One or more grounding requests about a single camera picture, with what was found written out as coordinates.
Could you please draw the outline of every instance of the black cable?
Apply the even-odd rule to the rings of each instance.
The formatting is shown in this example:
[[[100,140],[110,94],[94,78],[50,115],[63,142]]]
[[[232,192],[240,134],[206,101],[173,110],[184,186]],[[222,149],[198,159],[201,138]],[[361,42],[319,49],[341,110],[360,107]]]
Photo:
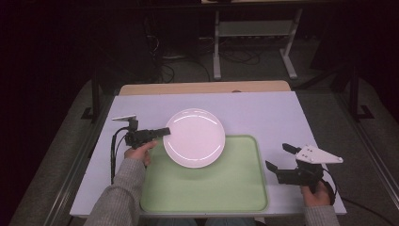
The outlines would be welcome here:
[[[164,71],[164,70],[162,69],[162,67],[166,67],[166,68],[170,69],[170,70],[171,70],[171,73],[167,73],[166,71]],[[161,82],[162,82],[162,83],[170,83],[170,82],[173,82],[173,81],[174,81],[175,72],[174,72],[173,68],[171,68],[170,66],[168,66],[168,65],[166,65],[166,64],[163,64],[163,65],[161,65],[161,71],[162,71],[162,74],[161,74],[161,79],[162,79]],[[170,79],[169,79],[168,81],[166,81],[166,80],[164,79],[163,73],[170,76]]]
[[[118,133],[120,131],[128,130],[128,129],[129,129],[129,127],[122,127],[115,133],[114,136],[112,136],[112,141],[111,141],[111,160],[110,160],[111,161],[111,185],[114,184],[115,167],[116,167],[116,161],[117,161],[117,153],[115,151],[115,143],[116,143],[116,140],[117,140],[117,136],[118,136]]]
[[[118,143],[117,149],[115,150],[115,159],[117,159],[117,155],[118,155],[118,149],[120,148],[120,144],[122,143],[123,139],[126,137],[126,135],[124,135],[121,139],[120,142]]]
[[[338,185],[337,185],[337,183],[335,182],[335,179],[334,179],[334,177],[331,175],[331,173],[330,173],[328,170],[326,170],[326,169],[323,169],[323,170],[324,170],[325,172],[327,172],[327,173],[331,176],[332,182],[334,183],[334,186],[335,186],[334,196],[336,197],[336,196],[337,196]],[[370,209],[370,208],[368,208],[368,207],[366,207],[366,206],[364,206],[364,205],[361,205],[361,204],[359,204],[359,203],[357,203],[357,202],[350,201],[350,200],[348,200],[347,198],[341,197],[341,199],[342,199],[343,201],[352,203],[352,204],[356,205],[357,207],[360,207],[360,208],[362,208],[362,209],[364,209],[364,210],[369,211],[370,213],[372,213],[372,214],[374,214],[374,215],[380,217],[381,219],[385,220],[385,221],[386,221],[387,223],[389,223],[390,225],[394,226],[394,224],[393,224],[390,220],[388,220],[387,218],[385,218],[385,217],[382,216],[381,214],[378,214],[376,211],[374,211],[374,210],[372,210],[372,209]]]
[[[348,200],[347,198],[341,197],[341,199],[342,199],[343,201],[346,201],[346,202],[349,202],[349,203],[351,203],[351,204],[354,204],[354,205],[356,205],[357,207],[360,207],[360,208],[362,208],[362,209],[364,209],[364,210],[367,210],[367,211],[369,211],[370,213],[372,213],[372,214],[378,216],[379,218],[383,219],[384,221],[386,221],[386,222],[387,222],[388,224],[390,224],[391,226],[395,226],[395,224],[393,224],[390,220],[388,220],[387,218],[385,218],[385,217],[382,216],[381,214],[378,214],[376,211],[374,211],[374,210],[372,210],[372,209],[370,209],[370,208],[368,208],[368,207],[366,207],[366,206],[364,206],[364,205],[362,205],[362,204],[359,204],[359,203],[357,203],[357,202],[350,201],[350,200]]]
[[[206,46],[201,46],[206,41],[209,41],[210,44],[207,44]],[[215,47],[214,38],[204,38],[202,40],[199,40],[199,42],[202,42],[202,43],[199,44],[199,54],[201,54],[203,51],[204,51],[204,53],[208,53],[209,51],[213,50],[214,47]]]
[[[261,62],[261,54],[254,53],[252,56],[249,52],[247,51],[242,51],[242,53],[245,53],[248,55],[248,58],[240,58],[238,56],[235,56],[234,54],[227,56],[224,52],[219,52],[219,55],[224,58],[225,60],[232,62],[232,63],[241,63],[241,64],[246,64],[246,65],[258,65]],[[249,63],[250,60],[256,58],[256,61],[253,63]]]
[[[324,168],[323,168],[323,170],[324,170],[326,173],[328,173],[329,176],[331,177],[332,183],[334,183],[334,186],[335,186],[334,197],[337,197],[337,192],[338,192],[338,185],[337,185],[337,182],[335,181],[334,177],[331,175],[331,173],[329,173],[329,171],[328,171],[327,169],[324,169]]]
[[[103,0],[103,4],[104,4],[104,8],[107,8],[106,0]],[[120,68],[124,73],[126,73],[127,75],[129,75],[131,77],[137,77],[135,73],[131,72],[129,69],[127,69],[125,66],[123,66],[111,53],[106,51],[102,47],[102,45],[92,37],[91,33],[92,33],[92,28],[94,27],[94,25],[98,24],[100,21],[107,22],[107,18],[112,18],[115,14],[117,14],[117,12],[110,13],[108,10],[105,10],[103,16],[97,18],[96,20],[94,20],[92,23],[90,23],[88,25],[88,27],[86,29],[87,32],[84,33],[83,37],[86,38],[88,41],[90,41],[93,44],[93,46],[95,46],[98,50],[100,50],[104,54],[104,56],[106,58],[108,58],[108,60],[110,60],[110,62],[114,63],[114,65],[117,66],[118,68]],[[131,44],[133,45],[132,35],[130,34],[129,31],[128,31],[128,36],[130,37]],[[152,60],[155,62],[155,58],[152,55],[152,53],[150,53],[150,55],[152,56]]]
[[[163,64],[163,66],[167,66],[167,64],[178,63],[178,62],[191,62],[191,63],[200,65],[205,70],[205,72],[208,76],[208,81],[211,82],[211,75],[209,74],[208,69],[203,64],[197,62],[194,59],[189,59],[189,58],[173,59],[173,60],[170,60],[169,62],[166,62],[165,64]]]

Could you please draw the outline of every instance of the gray sweater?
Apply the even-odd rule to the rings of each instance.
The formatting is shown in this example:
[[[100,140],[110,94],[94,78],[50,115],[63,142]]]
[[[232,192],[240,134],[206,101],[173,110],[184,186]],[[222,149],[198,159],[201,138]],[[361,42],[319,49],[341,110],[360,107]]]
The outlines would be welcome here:
[[[114,178],[97,200],[85,225],[137,225],[145,168],[140,160],[124,159]],[[340,225],[332,206],[305,208],[307,226]]]

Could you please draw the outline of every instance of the green tray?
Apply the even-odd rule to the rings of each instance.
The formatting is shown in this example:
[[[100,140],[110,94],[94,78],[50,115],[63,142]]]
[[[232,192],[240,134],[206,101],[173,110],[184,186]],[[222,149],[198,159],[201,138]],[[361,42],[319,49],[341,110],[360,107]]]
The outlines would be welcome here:
[[[227,136],[222,155],[200,169],[171,160],[162,140],[151,158],[140,202],[146,212],[245,213],[267,206],[262,161],[251,136]]]

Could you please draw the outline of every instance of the hand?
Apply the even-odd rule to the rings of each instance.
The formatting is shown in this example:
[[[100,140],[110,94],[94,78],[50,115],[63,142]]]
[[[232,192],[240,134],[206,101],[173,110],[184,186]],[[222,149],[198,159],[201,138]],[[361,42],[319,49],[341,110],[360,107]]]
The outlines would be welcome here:
[[[308,186],[301,186],[300,190],[303,196],[305,206],[312,207],[330,204],[328,189],[323,184],[323,182],[319,182],[317,184],[316,192],[314,194],[311,193],[311,190]]]
[[[148,166],[151,163],[150,155],[148,150],[156,146],[156,141],[153,140],[148,142],[137,149],[128,149],[124,156],[125,158],[133,158],[143,161],[145,166]]]

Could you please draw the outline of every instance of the wire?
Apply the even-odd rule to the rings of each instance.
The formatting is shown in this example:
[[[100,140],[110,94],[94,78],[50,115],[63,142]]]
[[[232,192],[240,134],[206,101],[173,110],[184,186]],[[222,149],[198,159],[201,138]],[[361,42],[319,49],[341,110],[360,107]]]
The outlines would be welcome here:
[[[212,37],[199,38],[199,56],[212,53],[215,49],[215,39]]]
[[[117,141],[117,136],[118,133],[122,130],[128,130],[129,127],[122,127],[120,128],[115,135],[112,137],[112,141],[111,141],[111,185],[114,184],[114,177],[115,177],[115,167],[116,167],[116,162],[117,162],[117,153],[118,153],[118,149],[115,150],[115,143]]]
[[[336,197],[336,196],[337,196],[338,185],[337,185],[337,183],[336,183],[334,177],[331,175],[331,173],[330,173],[327,169],[323,169],[323,170],[324,170],[325,172],[327,172],[327,173],[331,176],[332,182],[333,182],[334,185],[335,185],[334,196]],[[348,200],[347,198],[341,197],[341,199],[342,199],[343,201],[352,203],[352,204],[356,205],[357,207],[360,207],[360,208],[362,208],[362,209],[364,209],[364,210],[369,211],[370,213],[372,213],[372,214],[374,214],[374,215],[380,217],[381,219],[385,220],[385,221],[386,221],[387,223],[389,223],[390,225],[394,226],[394,224],[393,224],[390,220],[388,220],[387,218],[385,218],[385,217],[382,216],[381,214],[378,214],[376,211],[374,211],[374,210],[372,210],[372,209],[370,209],[370,208],[368,208],[368,207],[366,207],[366,206],[364,206],[364,205],[361,205],[361,204],[359,204],[359,203],[357,203],[357,202],[353,202],[353,201],[351,201],[351,200]]]
[[[335,181],[334,177],[331,175],[331,173],[329,173],[329,171],[328,171],[327,169],[324,169],[324,168],[323,168],[323,170],[324,170],[326,173],[328,173],[328,175],[331,177],[332,183],[334,183],[334,186],[335,186],[334,197],[337,197],[337,192],[338,192],[338,185],[337,185],[337,182]]]
[[[170,62],[165,63],[163,66],[168,66],[167,64],[172,64],[172,63],[178,63],[178,62],[191,62],[191,63],[195,63],[200,65],[206,72],[207,76],[208,76],[208,82],[211,82],[211,75],[208,72],[208,69],[201,63],[197,62],[194,59],[175,59],[175,60],[171,60]]]
[[[362,208],[362,209],[364,209],[364,210],[367,210],[367,211],[369,211],[370,213],[372,213],[372,214],[378,216],[379,218],[383,219],[384,221],[386,221],[386,222],[387,222],[388,224],[390,224],[391,226],[395,226],[395,224],[393,224],[390,220],[388,220],[387,218],[385,218],[385,217],[382,216],[381,214],[378,214],[376,211],[374,211],[374,210],[372,210],[372,209],[370,209],[370,208],[368,208],[368,207],[366,207],[366,206],[364,206],[364,205],[362,205],[362,204],[359,204],[359,203],[357,203],[357,202],[350,201],[350,200],[348,200],[347,198],[341,197],[341,199],[342,199],[343,201],[346,201],[346,202],[349,202],[349,203],[351,203],[351,204],[354,204],[354,205],[356,205],[357,207],[360,207],[360,208]]]
[[[241,53],[244,53],[247,55],[247,58],[240,58],[235,55],[235,52],[231,55],[227,55],[225,52],[219,52],[219,55],[223,57],[225,60],[232,62],[232,63],[241,63],[241,64],[246,64],[246,65],[257,65],[261,62],[261,54],[262,53],[249,53],[248,51],[241,51]],[[256,59],[255,62],[249,63],[252,59]]]
[[[152,55],[152,57],[156,57],[156,51],[157,51],[158,48],[159,48],[159,39],[156,38],[156,37],[153,36],[153,35],[147,35],[147,39],[150,40],[150,45],[152,45],[152,40],[156,40],[155,46],[153,47],[152,50],[150,50],[150,54]]]
[[[171,73],[165,72],[165,71],[162,69],[162,67],[166,67],[166,68],[170,69],[170,70],[171,70]],[[161,74],[161,80],[162,80],[161,82],[162,82],[162,83],[170,83],[170,82],[173,82],[173,81],[174,81],[175,72],[174,72],[174,70],[173,70],[170,66],[168,66],[168,65],[166,65],[166,64],[161,65],[161,71],[162,71],[162,74]],[[166,80],[164,79],[164,74],[170,76],[170,79],[169,79],[168,81],[166,81]]]

